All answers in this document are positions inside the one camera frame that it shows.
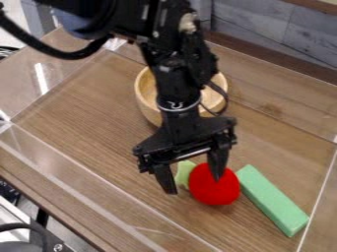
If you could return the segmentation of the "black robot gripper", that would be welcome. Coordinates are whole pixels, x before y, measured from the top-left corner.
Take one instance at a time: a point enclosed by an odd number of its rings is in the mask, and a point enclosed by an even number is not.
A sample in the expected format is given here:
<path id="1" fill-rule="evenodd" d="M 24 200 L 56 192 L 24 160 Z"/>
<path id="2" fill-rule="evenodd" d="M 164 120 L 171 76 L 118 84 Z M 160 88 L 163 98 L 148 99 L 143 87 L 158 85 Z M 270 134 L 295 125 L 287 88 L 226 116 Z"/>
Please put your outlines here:
<path id="1" fill-rule="evenodd" d="M 234 117 L 203 117 L 199 103 L 156 100 L 162 124 L 152 136 L 132 149 L 140 172 L 150 172 L 166 194 L 176 195 L 170 164 L 184 158 L 207 154 L 210 174 L 215 181 L 222 177 L 229 151 L 237 138 Z"/>

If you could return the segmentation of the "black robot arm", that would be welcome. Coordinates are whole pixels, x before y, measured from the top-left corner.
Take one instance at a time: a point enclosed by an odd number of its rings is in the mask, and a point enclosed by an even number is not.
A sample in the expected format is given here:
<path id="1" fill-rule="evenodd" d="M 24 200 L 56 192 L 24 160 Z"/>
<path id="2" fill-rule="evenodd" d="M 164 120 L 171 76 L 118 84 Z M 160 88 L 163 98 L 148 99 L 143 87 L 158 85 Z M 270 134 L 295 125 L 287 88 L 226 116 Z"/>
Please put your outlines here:
<path id="1" fill-rule="evenodd" d="M 233 117 L 203 117 L 202 89 L 218 73 L 203 27 L 188 0 L 36 0 L 55 10 L 64 29 L 83 39 L 108 34 L 135 42 L 155 80 L 162 123 L 132 149 L 138 169 L 176 192 L 170 164 L 205 154 L 219 179 L 237 142 Z"/>

